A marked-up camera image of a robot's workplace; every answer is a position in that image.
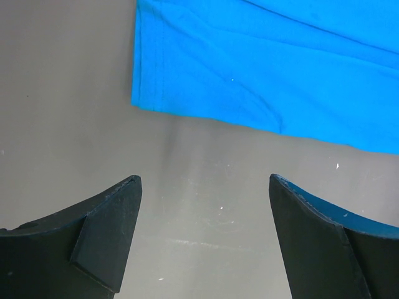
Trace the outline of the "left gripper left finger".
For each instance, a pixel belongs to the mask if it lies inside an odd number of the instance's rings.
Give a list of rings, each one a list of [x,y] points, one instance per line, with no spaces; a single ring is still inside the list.
[[[2,298],[113,298],[142,199],[130,176],[46,217],[1,229]]]

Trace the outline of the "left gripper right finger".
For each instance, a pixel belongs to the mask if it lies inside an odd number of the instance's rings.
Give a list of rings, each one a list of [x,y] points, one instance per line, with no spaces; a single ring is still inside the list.
[[[269,178],[293,298],[398,298],[398,228]]]

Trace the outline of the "blue t shirt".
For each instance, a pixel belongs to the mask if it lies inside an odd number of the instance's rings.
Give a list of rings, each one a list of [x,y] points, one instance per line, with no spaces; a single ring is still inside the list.
[[[138,1],[132,103],[398,153],[397,1]]]

